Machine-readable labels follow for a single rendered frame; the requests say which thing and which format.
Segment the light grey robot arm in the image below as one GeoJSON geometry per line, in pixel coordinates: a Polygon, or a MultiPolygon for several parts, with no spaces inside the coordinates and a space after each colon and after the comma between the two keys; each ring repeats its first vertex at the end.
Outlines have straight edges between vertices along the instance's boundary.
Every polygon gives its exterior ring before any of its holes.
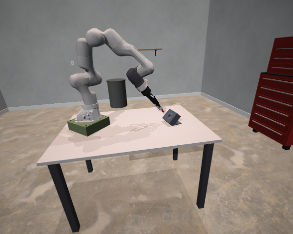
{"type": "Polygon", "coordinates": [[[142,55],[133,45],[125,42],[114,29],[104,32],[97,28],[90,29],[85,38],[79,38],[76,43],[77,64],[85,73],[71,75],[70,85],[77,89],[82,97],[82,109],[77,113],[75,123],[93,123],[102,118],[97,96],[95,92],[88,89],[102,82],[102,76],[93,65],[92,48],[106,44],[118,56],[133,56],[141,65],[130,68],[126,76],[135,88],[142,92],[147,88],[147,79],[143,77],[153,73],[154,65],[142,55]]]}

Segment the dark grey square panel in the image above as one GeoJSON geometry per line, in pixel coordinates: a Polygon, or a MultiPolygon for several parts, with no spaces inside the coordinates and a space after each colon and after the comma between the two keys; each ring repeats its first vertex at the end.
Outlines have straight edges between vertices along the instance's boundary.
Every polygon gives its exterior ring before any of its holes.
{"type": "Polygon", "coordinates": [[[169,109],[166,114],[162,117],[167,123],[169,123],[171,126],[182,124],[181,122],[178,121],[178,119],[181,116],[174,112],[173,110],[169,109]]]}

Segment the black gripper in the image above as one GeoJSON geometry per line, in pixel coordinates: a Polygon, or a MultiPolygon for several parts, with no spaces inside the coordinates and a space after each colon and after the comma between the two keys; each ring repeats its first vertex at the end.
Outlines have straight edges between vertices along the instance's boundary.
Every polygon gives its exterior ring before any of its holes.
{"type": "Polygon", "coordinates": [[[153,94],[150,93],[151,90],[150,88],[147,86],[147,88],[142,91],[141,93],[146,96],[153,104],[155,104],[155,106],[159,109],[162,110],[162,106],[159,104],[158,100],[156,99],[155,96],[153,96],[153,94]]]}

